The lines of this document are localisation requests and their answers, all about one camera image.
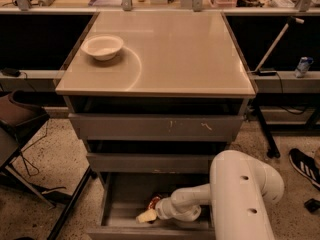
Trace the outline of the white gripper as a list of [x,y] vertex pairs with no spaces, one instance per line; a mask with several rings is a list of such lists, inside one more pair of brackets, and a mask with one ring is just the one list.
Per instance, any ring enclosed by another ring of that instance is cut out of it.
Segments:
[[200,204],[195,199],[171,196],[157,202],[155,209],[148,209],[136,217],[138,223],[176,219],[183,222],[195,221],[201,214]]

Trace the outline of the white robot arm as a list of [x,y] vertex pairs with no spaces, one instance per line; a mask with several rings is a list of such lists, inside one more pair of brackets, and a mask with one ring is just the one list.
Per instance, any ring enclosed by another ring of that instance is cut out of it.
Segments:
[[207,184],[175,190],[136,221],[192,222],[201,207],[209,205],[216,240],[275,240],[265,205],[279,202],[283,194],[284,181],[277,170],[243,152],[226,150],[214,157]]

